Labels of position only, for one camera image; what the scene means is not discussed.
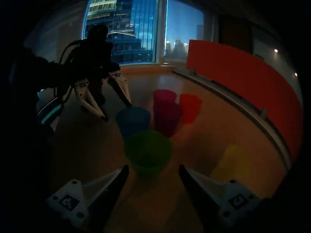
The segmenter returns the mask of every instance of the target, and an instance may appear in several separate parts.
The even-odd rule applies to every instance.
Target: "window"
[[[96,2],[105,4],[89,7],[84,38],[95,24],[105,24],[109,28],[107,42],[114,44],[112,61],[120,64],[155,62],[158,0]],[[91,13],[98,10],[100,14]]]
[[[203,39],[203,12],[178,0],[168,0],[164,61],[185,62],[189,40]]]

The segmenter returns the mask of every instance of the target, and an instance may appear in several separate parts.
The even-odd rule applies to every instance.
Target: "blue cup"
[[[125,108],[117,113],[115,120],[119,126],[122,137],[127,140],[134,133],[147,130],[151,114],[141,107]]]

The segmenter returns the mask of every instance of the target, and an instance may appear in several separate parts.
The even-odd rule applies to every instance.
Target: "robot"
[[[105,98],[101,94],[103,81],[108,81],[127,107],[132,106],[128,80],[122,75],[120,66],[110,60],[113,45],[106,42],[107,34],[108,28],[105,25],[95,25],[86,39],[74,41],[65,48],[60,64],[66,50],[76,46],[63,65],[71,66],[76,71],[72,75],[76,76],[77,81],[54,88],[54,97],[63,99],[68,93],[63,103],[67,102],[74,89],[82,110],[89,111],[104,121],[108,121],[108,116],[101,107],[105,103]]]

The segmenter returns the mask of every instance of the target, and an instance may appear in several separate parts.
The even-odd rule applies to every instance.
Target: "light strip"
[[[127,35],[127,36],[132,36],[132,37],[136,37],[136,35],[134,35],[134,34],[126,33],[126,32],[120,32],[120,31],[111,31],[111,32],[108,33],[108,35],[110,35],[110,34],[115,34],[115,33],[117,33],[117,34],[123,34],[123,35]]]

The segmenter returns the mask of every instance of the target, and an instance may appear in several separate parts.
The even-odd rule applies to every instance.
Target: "white wall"
[[[295,68],[290,61],[286,50],[277,43],[267,43],[254,37],[253,54],[258,54],[263,57],[264,61],[273,67],[286,81],[297,94],[297,97],[302,105],[302,95],[298,78],[295,76]]]
[[[24,46],[37,56],[58,62],[63,49],[81,39],[88,0],[71,0],[54,7],[32,30]]]

